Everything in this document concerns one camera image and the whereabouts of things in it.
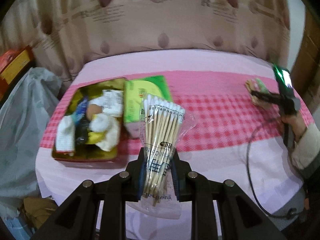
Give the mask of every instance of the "human hand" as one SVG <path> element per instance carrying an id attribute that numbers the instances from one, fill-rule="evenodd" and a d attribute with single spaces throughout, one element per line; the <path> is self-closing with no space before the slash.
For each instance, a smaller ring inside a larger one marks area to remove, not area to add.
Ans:
<path id="1" fill-rule="evenodd" d="M 307 127 L 301 113 L 298 112 L 297 115 L 284 115 L 281 117 L 281 121 L 292 126 L 296 141 L 299 141 Z"/>

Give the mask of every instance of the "metal screw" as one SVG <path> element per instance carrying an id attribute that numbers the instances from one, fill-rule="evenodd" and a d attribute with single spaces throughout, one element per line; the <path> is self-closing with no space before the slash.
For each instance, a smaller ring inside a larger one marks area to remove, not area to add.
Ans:
<path id="1" fill-rule="evenodd" d="M 226 179 L 224 181 L 224 184 L 226 184 L 228 187 L 233 187 L 235 185 L 235 182 L 232 179 Z"/>
<path id="2" fill-rule="evenodd" d="M 120 175 L 121 178 L 126 178 L 126 177 L 129 176 L 129 172 L 127 172 L 127 171 L 121 171 L 119 175 Z"/>
<path id="3" fill-rule="evenodd" d="M 89 179 L 82 182 L 82 186 L 84 186 L 84 187 L 90 187 L 91 185 L 92 185 L 92 181 Z"/>
<path id="4" fill-rule="evenodd" d="M 188 173 L 188 176 L 192 179 L 196 178 L 198 176 L 198 173 L 196 173 L 195 171 L 190 171 Z"/>

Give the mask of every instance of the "bag of cotton swabs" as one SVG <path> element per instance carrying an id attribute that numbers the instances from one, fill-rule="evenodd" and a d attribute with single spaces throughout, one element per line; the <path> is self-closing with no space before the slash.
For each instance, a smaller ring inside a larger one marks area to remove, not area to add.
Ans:
<path id="1" fill-rule="evenodd" d="M 147 164 L 143 196 L 157 198 L 164 193 L 166 173 L 178 141 L 196 121 L 180 105 L 150 94 L 144 95 L 140 113 L 140 139 Z"/>

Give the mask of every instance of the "beige curtain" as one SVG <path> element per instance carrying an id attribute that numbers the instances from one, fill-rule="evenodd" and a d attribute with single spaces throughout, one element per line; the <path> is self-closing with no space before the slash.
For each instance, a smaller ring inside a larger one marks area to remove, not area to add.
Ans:
<path id="1" fill-rule="evenodd" d="M 16 0 L 0 31 L 0 53 L 30 44 L 67 88 L 85 63 L 142 50 L 222 50 L 286 66 L 290 22 L 287 0 Z"/>

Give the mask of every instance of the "cable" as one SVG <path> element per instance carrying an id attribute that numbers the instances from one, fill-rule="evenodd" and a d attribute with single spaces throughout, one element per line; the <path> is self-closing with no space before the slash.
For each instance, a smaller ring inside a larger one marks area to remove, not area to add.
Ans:
<path id="1" fill-rule="evenodd" d="M 279 219 L 287 219 L 287 220 L 290 220 L 290 219 L 293 219 L 295 216 L 298 216 L 301 214 L 301 212 L 298 212 L 297 213 L 297 209 L 296 208 L 290 208 L 288 213 L 284 216 L 277 216 L 277 215 L 273 215 L 271 213 L 269 213 L 267 210 L 265 210 L 263 208 L 263 206 L 260 204 L 257 196 L 256 196 L 256 193 L 254 192 L 254 189 L 253 189 L 253 183 L 252 183 L 252 180 L 251 180 L 251 175 L 250 175 L 250 169 L 249 169 L 249 153 L 250 153 L 250 148 L 251 148 L 251 143 L 252 141 L 254 140 L 257 132 L 260 131 L 260 129 L 262 129 L 263 127 L 269 125 L 270 123 L 274 122 L 274 121 L 278 121 L 279 118 L 272 118 L 270 120 L 267 120 L 266 122 L 262 123 L 260 126 L 258 126 L 251 134 L 251 137 L 249 139 L 249 142 L 248 142 L 248 146 L 247 146 L 247 160 L 246 160 L 246 168 L 247 168 L 247 174 L 248 174 L 248 179 L 249 179 L 249 184 L 250 184 L 250 187 L 251 187 L 251 190 L 252 190 L 252 194 L 253 194 L 253 197 L 255 199 L 255 201 L 257 202 L 259 208 L 265 212 L 266 215 L 268 215 L 269 217 L 272 217 L 272 218 L 279 218 Z"/>

